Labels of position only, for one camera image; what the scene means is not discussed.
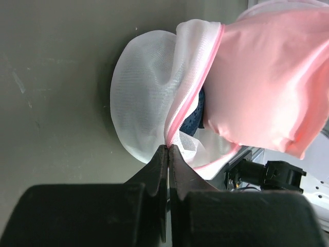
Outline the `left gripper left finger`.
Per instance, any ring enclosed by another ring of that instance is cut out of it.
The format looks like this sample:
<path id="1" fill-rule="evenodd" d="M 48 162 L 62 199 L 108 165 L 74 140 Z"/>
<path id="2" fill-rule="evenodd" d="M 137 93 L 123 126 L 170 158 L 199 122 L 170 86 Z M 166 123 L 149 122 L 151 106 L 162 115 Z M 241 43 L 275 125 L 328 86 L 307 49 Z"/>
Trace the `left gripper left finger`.
<path id="1" fill-rule="evenodd" d="M 142 183 L 151 197 L 167 197 L 167 146 L 160 145 L 151 160 L 125 184 Z"/>

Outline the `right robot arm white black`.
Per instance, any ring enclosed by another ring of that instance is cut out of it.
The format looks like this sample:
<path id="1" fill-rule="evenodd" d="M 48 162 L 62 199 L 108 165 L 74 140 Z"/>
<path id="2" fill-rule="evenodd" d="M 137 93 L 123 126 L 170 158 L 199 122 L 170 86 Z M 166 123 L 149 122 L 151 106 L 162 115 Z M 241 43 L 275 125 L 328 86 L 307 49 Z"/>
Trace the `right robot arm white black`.
<path id="1" fill-rule="evenodd" d="M 328 183 L 318 180 L 316 177 L 307 173 L 302 177 L 300 188 L 303 189 L 303 195 L 312 205 L 319 219 L 321 228 L 328 232 L 329 228 L 329 197 Z"/>

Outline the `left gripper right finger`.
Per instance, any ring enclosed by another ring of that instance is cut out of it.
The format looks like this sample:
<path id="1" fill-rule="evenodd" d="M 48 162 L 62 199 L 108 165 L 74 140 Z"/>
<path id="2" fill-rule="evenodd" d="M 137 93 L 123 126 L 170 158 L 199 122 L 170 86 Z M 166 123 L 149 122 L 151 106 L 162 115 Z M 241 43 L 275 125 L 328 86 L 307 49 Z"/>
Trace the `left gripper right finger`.
<path id="1" fill-rule="evenodd" d="M 219 192 L 186 163 L 176 145 L 169 148 L 169 187 L 171 201 L 183 201 L 193 191 Z"/>

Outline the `pink white mesh laundry bag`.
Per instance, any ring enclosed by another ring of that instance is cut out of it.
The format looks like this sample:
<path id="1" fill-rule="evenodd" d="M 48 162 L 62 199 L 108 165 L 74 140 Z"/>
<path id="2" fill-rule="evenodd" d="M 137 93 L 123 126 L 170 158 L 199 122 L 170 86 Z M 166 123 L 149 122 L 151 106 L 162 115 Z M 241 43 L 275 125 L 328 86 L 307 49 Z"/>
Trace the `pink white mesh laundry bag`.
<path id="1" fill-rule="evenodd" d="M 186 163 L 211 180 L 240 150 L 208 129 L 185 133 L 183 122 L 204 104 L 199 93 L 221 43 L 219 22 L 189 20 L 175 33 L 152 30 L 133 38 L 114 69 L 111 118 L 123 147 L 148 163 L 160 145 L 176 145 Z"/>

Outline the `navy blue lace bra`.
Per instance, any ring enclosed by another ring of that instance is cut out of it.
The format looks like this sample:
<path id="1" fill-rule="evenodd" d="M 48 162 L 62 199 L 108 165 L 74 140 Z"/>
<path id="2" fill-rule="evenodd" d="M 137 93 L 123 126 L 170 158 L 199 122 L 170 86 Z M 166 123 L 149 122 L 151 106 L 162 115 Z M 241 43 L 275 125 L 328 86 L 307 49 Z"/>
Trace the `navy blue lace bra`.
<path id="1" fill-rule="evenodd" d="M 205 105 L 205 92 L 201 88 L 198 95 L 198 105 L 196 109 L 184 120 L 180 127 L 180 131 L 193 136 L 198 129 L 204 129 L 204 105 Z"/>

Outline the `pink bra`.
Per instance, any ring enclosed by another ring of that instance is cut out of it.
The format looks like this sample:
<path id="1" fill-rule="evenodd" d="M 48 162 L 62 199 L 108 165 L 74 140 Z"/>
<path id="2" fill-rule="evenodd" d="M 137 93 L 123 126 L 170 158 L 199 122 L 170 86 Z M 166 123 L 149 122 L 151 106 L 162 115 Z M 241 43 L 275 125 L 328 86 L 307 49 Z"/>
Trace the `pink bra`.
<path id="1" fill-rule="evenodd" d="M 328 4 L 246 10 L 225 27 L 203 88 L 207 129 L 303 158 L 328 119 Z"/>

